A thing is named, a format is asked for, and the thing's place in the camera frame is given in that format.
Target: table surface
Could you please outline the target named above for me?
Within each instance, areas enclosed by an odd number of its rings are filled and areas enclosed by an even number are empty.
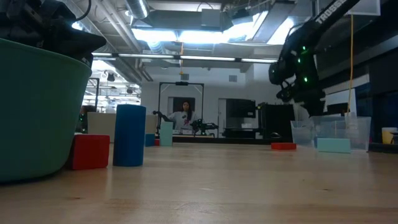
[[[0,187],[1,223],[397,223],[398,156],[177,144]]]

